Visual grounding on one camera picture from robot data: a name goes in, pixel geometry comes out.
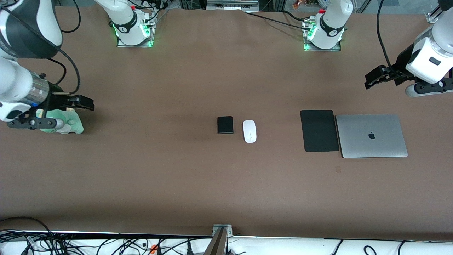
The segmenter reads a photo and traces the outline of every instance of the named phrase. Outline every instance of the silver laptop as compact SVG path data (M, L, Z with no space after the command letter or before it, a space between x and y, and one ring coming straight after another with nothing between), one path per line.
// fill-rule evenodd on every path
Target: silver laptop
M407 157L400 118L388 115L337 115L343 157Z

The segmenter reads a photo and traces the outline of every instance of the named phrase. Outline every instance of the robotic arm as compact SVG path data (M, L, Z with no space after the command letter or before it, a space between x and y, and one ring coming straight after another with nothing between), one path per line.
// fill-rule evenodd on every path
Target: robotic arm
M410 80L415 81L406 88L410 97L453 92L453 1L439 0L439 5L444 11L439 20L401 52L391 67L380 65L369 72L366 89L382 82L394 80L398 86Z
M149 14L135 10L126 0L95 2L108 13L124 44L137 45L150 37ZM47 111L66 108L94 111L92 99L66 93L47 81L45 74L38 75L17 63L20 58L49 59L57 52L69 59L60 49L62 43L53 0L19 0L1 7L0 120L8 122L9 127L59 129L64 123L61 119L46 118ZM38 109L43 109L42 118L36 117Z
M332 1L325 13L315 15L315 24L307 40L320 49L333 48L341 40L345 31L344 25L353 10L351 0Z

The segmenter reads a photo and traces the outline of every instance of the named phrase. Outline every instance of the white computer mouse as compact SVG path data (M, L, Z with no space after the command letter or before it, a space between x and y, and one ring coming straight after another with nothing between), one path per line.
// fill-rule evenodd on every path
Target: white computer mouse
M253 120L246 120L242 123L244 129L244 140L246 143L256 142L256 126Z

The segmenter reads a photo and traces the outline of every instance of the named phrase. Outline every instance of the table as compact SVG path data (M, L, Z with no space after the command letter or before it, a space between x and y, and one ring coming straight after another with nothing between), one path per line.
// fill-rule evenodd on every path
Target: table
M351 16L340 53L305 52L298 29L239 10L170 10L153 48L118 49L106 13L81 10L63 49L96 111L79 112L81 135L0 125L1 216L54 230L209 234L229 223L242 235L453 240L453 95L365 90L364 75L385 63L376 16ZM77 21L72 8L57 15L64 29ZM427 26L422 15L382 15L390 58ZM72 90L74 71L56 59ZM61 75L50 61L21 64ZM409 157L305 152L302 109L396 113ZM229 115L235 133L218 135L216 118ZM254 144L243 141L247 119Z

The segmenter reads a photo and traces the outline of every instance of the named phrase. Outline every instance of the green plush toy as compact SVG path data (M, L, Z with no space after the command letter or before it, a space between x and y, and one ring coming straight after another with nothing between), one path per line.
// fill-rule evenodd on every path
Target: green plush toy
M38 109L36 111L36 116L41 118L43 111ZM48 111L46 114L46 118L59 118L62 119L65 125L60 129L41 129L41 131L46 133L55 133L58 132L60 134L68 134L70 132L74 132L76 134L80 134L83 132L82 122L80 121L79 115L77 112L72 108L66 108L66 111L62 110L52 110Z

